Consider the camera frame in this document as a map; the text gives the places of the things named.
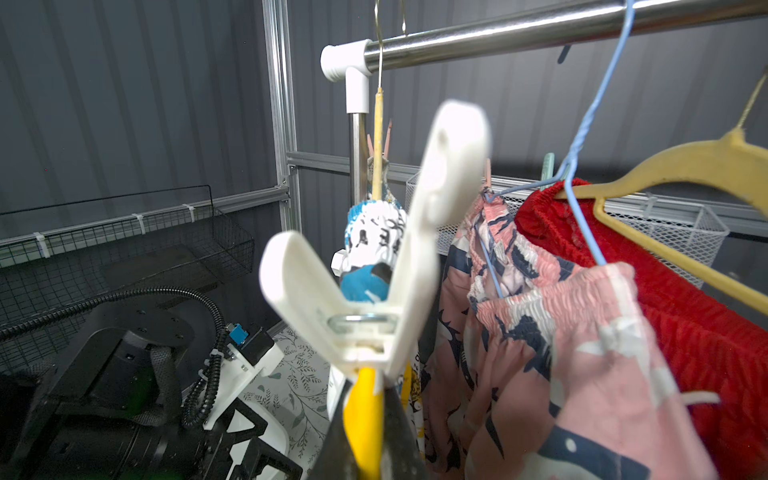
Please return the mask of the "yellow hanger of printed shorts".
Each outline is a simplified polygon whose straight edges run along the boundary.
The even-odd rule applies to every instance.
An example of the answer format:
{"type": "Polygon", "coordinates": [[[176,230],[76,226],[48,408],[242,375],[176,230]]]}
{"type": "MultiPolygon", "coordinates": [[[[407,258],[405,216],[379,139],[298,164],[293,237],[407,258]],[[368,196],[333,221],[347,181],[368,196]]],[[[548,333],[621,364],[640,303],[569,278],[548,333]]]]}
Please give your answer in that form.
{"type": "Polygon", "coordinates": [[[371,183],[371,196],[372,199],[375,201],[383,201],[385,198],[384,194],[384,186],[383,186],[383,180],[384,180],[384,174],[383,174],[383,103],[384,103],[384,92],[383,92],[383,36],[380,26],[380,1],[375,0],[374,2],[374,20],[375,20],[375,30],[376,30],[376,36],[377,36],[377,91],[375,94],[375,105],[374,105],[374,129],[373,129],[373,147],[374,147],[374,153],[373,153],[373,177],[372,177],[372,183],[371,183]]]}

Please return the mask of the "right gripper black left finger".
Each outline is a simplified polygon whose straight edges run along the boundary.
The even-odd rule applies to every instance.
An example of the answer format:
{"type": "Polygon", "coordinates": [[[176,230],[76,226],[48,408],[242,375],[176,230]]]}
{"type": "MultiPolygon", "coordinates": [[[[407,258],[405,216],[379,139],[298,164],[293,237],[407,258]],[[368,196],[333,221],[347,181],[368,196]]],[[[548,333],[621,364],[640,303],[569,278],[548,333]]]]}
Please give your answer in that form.
{"type": "Polygon", "coordinates": [[[352,388],[346,381],[340,389],[330,425],[308,480],[357,480],[359,468],[347,439],[343,423],[344,401],[352,388]]]}

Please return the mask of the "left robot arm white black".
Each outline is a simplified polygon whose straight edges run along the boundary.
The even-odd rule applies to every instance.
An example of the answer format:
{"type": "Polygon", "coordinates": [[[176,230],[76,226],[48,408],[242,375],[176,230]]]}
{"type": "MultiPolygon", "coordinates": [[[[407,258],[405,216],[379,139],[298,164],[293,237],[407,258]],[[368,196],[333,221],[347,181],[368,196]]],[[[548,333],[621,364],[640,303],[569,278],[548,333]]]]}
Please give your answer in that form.
{"type": "Polygon", "coordinates": [[[282,352],[236,324],[215,350],[221,373],[205,421],[182,423],[178,365],[192,326],[158,308],[96,307],[34,383],[1,379],[5,479],[298,479],[285,429],[242,391],[282,352]]]}

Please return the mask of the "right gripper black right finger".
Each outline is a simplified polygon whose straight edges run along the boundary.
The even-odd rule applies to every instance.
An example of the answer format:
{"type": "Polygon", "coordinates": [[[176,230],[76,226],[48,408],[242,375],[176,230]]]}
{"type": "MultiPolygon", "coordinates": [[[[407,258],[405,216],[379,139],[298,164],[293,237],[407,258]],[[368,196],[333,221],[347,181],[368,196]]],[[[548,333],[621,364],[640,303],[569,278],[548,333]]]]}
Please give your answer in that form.
{"type": "Polygon", "coordinates": [[[429,477],[421,459],[410,422],[394,388],[384,390],[383,480],[424,480],[429,477]]]}

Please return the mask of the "white clothespin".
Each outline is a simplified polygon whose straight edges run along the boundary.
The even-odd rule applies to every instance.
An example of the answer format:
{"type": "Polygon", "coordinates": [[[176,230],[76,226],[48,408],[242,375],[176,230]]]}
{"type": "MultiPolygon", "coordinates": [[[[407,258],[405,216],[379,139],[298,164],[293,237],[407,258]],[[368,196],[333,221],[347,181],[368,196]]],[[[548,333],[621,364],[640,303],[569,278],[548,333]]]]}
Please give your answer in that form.
{"type": "Polygon", "coordinates": [[[259,278],[264,298],[311,347],[348,379],[371,368],[395,381],[416,348],[438,282],[438,233],[468,212],[479,194],[491,129],[484,110],[447,100],[430,130],[407,211],[385,201],[353,208],[343,265],[369,278],[388,264],[386,293],[346,298],[328,267],[297,231],[273,236],[259,278]]]}

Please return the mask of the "blue yellow white printed shorts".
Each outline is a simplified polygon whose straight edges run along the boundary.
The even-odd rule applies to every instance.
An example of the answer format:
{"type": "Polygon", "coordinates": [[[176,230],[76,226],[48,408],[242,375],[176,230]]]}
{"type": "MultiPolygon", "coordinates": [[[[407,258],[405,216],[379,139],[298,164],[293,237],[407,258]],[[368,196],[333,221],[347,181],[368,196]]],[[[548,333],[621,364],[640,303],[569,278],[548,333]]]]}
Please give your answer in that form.
{"type": "MultiPolygon", "coordinates": [[[[401,250],[407,214],[397,203],[368,200],[348,213],[345,251],[339,264],[340,288],[354,302],[378,303],[388,298],[391,276],[401,250]]],[[[419,452],[425,450],[421,363],[413,354],[395,381],[405,416],[419,452]]],[[[365,368],[345,401],[343,423],[359,468],[360,479],[379,479],[383,451],[384,380],[365,368]]]]}

